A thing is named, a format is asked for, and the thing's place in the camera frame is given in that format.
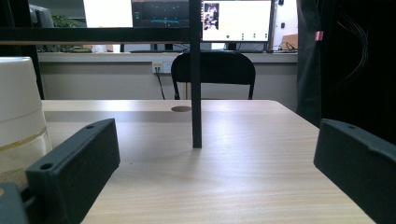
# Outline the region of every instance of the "wooden table top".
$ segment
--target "wooden table top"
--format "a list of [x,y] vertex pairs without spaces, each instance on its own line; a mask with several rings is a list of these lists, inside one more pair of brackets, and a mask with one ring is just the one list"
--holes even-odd
[[373,223],[313,163],[318,128],[274,101],[43,101],[54,147],[115,118],[120,167],[83,223]]

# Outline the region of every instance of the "horizontal black bar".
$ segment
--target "horizontal black bar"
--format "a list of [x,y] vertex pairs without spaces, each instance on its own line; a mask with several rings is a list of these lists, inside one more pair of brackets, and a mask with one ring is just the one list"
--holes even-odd
[[0,28],[0,45],[189,43],[189,27]]

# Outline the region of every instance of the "bright white screen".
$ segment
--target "bright white screen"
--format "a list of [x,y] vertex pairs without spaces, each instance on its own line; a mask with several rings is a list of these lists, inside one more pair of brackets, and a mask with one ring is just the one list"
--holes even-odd
[[271,1],[203,1],[203,7],[203,41],[268,41]]

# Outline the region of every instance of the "screw hole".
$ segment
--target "screw hole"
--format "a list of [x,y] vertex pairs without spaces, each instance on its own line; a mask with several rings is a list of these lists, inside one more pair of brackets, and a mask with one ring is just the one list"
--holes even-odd
[[44,164],[44,165],[40,166],[40,169],[41,170],[48,170],[51,167],[52,167],[52,164],[51,163],[47,163],[47,164]]

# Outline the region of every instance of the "transparent container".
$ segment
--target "transparent container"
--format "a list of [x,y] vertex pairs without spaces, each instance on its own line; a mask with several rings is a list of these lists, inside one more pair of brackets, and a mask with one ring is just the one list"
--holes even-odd
[[26,168],[50,150],[31,59],[0,57],[0,182],[22,187]]

